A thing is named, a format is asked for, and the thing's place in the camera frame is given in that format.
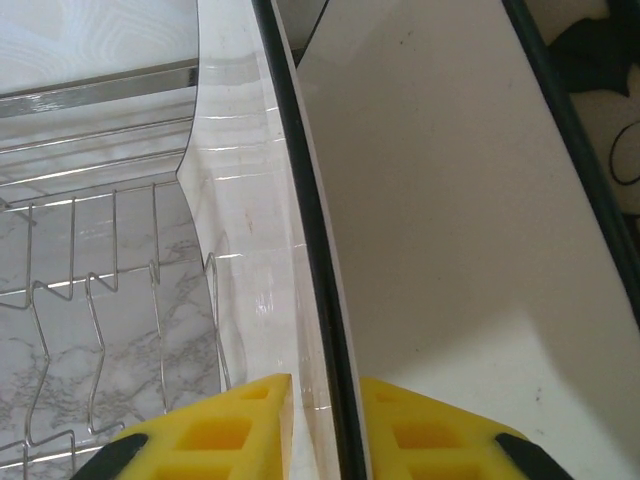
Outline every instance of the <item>wire dish rack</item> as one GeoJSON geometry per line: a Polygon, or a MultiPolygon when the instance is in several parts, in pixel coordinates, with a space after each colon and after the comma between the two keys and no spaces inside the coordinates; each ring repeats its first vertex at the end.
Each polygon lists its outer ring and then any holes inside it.
{"type": "Polygon", "coordinates": [[[229,388],[175,173],[195,64],[0,98],[0,479],[69,478],[126,425],[229,388]]]}

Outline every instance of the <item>dish rack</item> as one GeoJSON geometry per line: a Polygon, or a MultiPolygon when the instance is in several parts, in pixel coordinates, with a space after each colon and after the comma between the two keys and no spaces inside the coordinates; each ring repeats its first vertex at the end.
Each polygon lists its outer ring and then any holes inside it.
{"type": "Polygon", "coordinates": [[[0,98],[0,479],[69,478],[230,386],[176,178],[196,78],[187,61],[0,98]]]}

